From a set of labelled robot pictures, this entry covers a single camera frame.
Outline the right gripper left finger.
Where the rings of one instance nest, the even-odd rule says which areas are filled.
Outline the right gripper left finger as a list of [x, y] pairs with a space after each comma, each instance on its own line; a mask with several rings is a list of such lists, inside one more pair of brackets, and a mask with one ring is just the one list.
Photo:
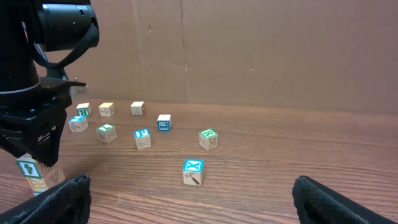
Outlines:
[[1, 214], [7, 224], [82, 224], [90, 218], [90, 176], [80, 174]]

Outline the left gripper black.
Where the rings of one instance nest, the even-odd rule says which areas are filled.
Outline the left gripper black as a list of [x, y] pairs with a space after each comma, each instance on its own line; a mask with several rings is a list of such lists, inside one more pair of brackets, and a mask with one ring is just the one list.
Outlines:
[[1, 149], [14, 157], [28, 153], [46, 166], [54, 165], [74, 86], [86, 83], [41, 77], [29, 90], [2, 92]]

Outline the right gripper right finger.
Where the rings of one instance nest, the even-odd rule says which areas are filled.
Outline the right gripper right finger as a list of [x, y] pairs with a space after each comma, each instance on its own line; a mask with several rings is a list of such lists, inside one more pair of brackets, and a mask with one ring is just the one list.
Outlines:
[[304, 175], [295, 180], [292, 196], [301, 224], [395, 224]]

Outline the white block green number side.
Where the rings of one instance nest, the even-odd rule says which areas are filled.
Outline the white block green number side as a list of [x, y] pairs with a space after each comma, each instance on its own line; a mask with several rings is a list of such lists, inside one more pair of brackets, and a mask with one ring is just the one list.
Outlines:
[[55, 168], [54, 166], [46, 166], [45, 164], [35, 160], [28, 153], [16, 160], [19, 169], [24, 177], [43, 179], [51, 170]]

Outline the wooden block airplane drawing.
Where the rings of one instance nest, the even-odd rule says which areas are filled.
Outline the wooden block airplane drawing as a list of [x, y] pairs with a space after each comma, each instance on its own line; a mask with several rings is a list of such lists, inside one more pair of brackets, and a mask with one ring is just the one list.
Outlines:
[[34, 192], [45, 192], [64, 180], [63, 169], [51, 170], [43, 179], [27, 177], [27, 181]]

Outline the blue letter P block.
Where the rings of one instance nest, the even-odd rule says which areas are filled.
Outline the blue letter P block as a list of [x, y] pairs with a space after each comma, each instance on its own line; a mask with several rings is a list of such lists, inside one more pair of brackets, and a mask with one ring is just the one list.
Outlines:
[[150, 131], [147, 128], [134, 131], [134, 138], [137, 149], [145, 149], [151, 147]]

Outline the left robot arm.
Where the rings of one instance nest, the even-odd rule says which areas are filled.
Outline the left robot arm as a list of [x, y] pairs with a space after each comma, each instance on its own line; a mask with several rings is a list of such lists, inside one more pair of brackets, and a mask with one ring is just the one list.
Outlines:
[[90, 0], [1, 1], [1, 149], [58, 161], [70, 88], [82, 86], [65, 67], [99, 37]]

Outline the blue letter T block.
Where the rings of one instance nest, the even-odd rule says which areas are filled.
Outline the blue letter T block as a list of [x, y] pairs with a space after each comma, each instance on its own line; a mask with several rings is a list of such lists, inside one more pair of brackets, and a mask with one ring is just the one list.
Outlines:
[[68, 120], [71, 132], [83, 132], [88, 127], [85, 116], [74, 116]]

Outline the green number 7 block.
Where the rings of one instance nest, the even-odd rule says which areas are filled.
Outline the green number 7 block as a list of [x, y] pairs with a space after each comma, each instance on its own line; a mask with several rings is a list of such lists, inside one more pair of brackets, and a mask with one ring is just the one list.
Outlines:
[[97, 137], [100, 141], [109, 143], [117, 138], [116, 127], [112, 124], [104, 124], [96, 128]]

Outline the yellow top block far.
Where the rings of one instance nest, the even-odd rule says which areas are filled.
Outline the yellow top block far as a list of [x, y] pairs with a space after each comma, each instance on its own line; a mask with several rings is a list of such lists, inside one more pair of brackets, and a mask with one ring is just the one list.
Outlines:
[[112, 116], [115, 113], [114, 103], [105, 102], [99, 105], [99, 113], [101, 116]]

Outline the white block top centre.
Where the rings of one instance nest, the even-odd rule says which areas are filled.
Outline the white block top centre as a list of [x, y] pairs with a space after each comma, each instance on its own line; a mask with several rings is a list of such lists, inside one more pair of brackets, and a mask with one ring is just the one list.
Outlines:
[[144, 101], [134, 101], [131, 104], [131, 113], [133, 115], [144, 115], [146, 112], [145, 102]]

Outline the white block blue side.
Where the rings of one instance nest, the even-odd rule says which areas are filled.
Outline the white block blue side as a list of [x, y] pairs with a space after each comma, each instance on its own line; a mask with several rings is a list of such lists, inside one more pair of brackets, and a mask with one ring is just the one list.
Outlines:
[[170, 114], [160, 114], [157, 118], [158, 131], [171, 131], [172, 117]]

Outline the green letter R block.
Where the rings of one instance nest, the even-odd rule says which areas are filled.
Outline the green letter R block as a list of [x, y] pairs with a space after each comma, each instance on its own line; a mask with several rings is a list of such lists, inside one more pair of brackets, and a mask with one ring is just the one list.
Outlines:
[[218, 133], [213, 129], [206, 129], [199, 132], [200, 146], [210, 150], [218, 146]]

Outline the blue letter X block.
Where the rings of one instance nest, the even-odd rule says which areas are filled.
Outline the blue letter X block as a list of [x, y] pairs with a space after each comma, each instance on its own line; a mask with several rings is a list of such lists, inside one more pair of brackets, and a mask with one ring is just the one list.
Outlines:
[[183, 183], [201, 186], [203, 183], [204, 161], [201, 159], [186, 159], [183, 165]]

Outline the cardboard back panel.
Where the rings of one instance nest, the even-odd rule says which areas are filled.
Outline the cardboard back panel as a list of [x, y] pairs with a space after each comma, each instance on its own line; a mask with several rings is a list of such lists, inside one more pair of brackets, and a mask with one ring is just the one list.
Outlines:
[[93, 1], [93, 98], [397, 112], [396, 1]]

